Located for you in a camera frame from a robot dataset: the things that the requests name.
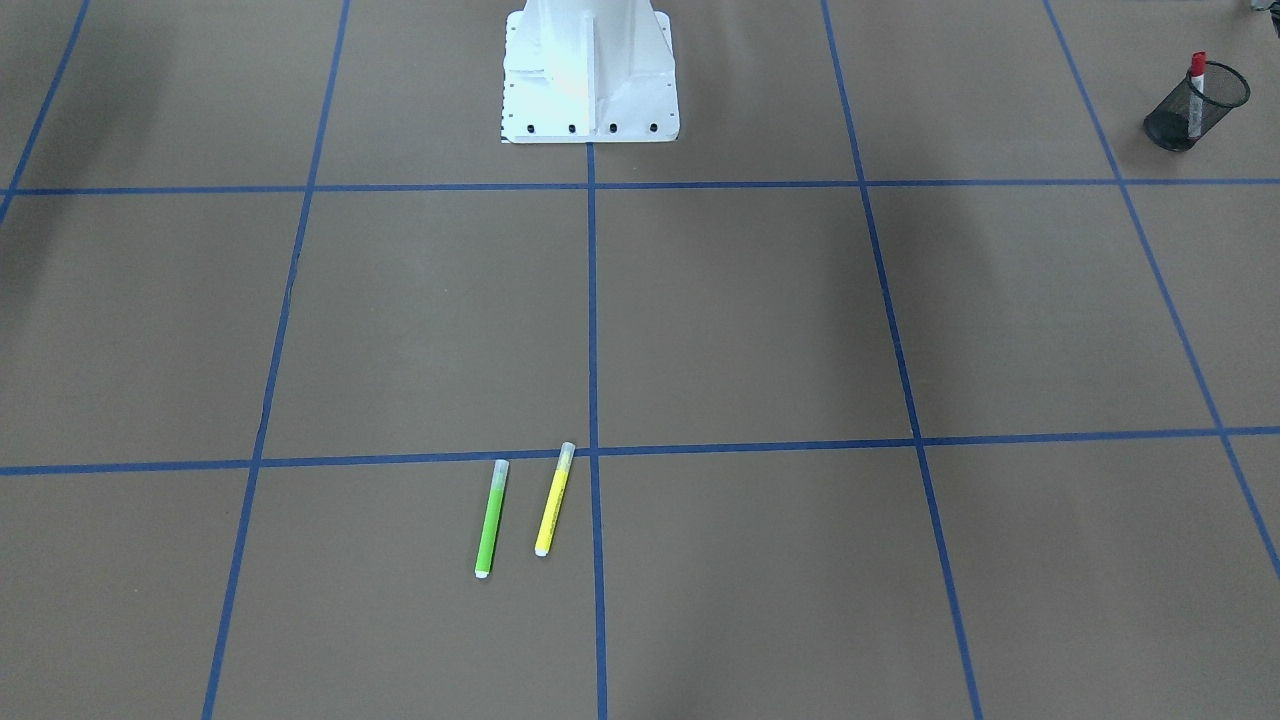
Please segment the red marker pen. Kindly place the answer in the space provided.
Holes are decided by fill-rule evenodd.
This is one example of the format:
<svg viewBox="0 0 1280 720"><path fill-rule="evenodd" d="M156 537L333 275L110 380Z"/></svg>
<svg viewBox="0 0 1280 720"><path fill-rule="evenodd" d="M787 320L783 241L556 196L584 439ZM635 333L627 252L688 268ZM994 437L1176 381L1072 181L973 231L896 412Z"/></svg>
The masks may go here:
<svg viewBox="0 0 1280 720"><path fill-rule="evenodd" d="M1189 95L1187 100L1187 137L1196 142L1203 135L1204 123L1204 73L1207 69L1207 53L1197 51L1192 55L1187 76Z"/></svg>

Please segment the yellow highlighter pen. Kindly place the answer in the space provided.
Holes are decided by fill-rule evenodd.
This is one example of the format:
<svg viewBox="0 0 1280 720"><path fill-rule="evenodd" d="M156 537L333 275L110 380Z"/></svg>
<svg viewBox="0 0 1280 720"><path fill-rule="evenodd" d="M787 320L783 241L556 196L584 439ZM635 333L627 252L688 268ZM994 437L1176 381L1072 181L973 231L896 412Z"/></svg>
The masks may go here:
<svg viewBox="0 0 1280 720"><path fill-rule="evenodd" d="M535 538L535 557L545 559L550 553L550 548L556 538L561 509L570 483L576 448L576 445L572 442L564 442L559 448Z"/></svg>

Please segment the green highlighter pen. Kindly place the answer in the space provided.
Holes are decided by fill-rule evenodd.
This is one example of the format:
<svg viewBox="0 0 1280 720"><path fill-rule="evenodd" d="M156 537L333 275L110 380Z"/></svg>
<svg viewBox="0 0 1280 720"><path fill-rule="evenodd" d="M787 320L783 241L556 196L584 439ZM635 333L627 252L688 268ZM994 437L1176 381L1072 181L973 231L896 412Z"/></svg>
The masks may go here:
<svg viewBox="0 0 1280 720"><path fill-rule="evenodd" d="M474 564L474 577L479 580L488 579L493 569L508 474L509 461L506 459L495 460Z"/></svg>

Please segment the brown paper table mat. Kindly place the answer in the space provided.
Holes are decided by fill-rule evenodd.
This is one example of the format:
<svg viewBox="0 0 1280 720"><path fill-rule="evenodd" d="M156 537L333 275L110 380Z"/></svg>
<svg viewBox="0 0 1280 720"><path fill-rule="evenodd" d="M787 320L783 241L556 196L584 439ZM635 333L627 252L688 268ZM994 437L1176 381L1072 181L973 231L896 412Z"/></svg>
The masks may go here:
<svg viewBox="0 0 1280 720"><path fill-rule="evenodd" d="M521 8L3 4L5 719L1277 716L1263 13L663 1L521 146Z"/></svg>

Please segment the near black mesh pen cup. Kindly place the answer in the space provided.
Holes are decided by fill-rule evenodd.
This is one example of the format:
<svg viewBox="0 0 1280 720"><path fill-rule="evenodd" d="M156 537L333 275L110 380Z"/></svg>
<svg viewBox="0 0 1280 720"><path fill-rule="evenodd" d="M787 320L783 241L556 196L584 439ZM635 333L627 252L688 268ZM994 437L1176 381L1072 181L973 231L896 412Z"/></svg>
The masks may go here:
<svg viewBox="0 0 1280 720"><path fill-rule="evenodd" d="M1192 150L1230 111L1244 106L1252 87L1235 68L1207 60L1183 79L1142 123L1147 138L1170 152Z"/></svg>

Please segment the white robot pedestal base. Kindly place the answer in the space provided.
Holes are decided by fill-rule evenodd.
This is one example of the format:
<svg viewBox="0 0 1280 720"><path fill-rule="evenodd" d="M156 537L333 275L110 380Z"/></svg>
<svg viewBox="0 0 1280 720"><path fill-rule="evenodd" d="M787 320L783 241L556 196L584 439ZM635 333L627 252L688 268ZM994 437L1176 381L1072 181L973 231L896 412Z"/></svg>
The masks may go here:
<svg viewBox="0 0 1280 720"><path fill-rule="evenodd" d="M681 135L671 18L649 1L527 1L506 17L504 143Z"/></svg>

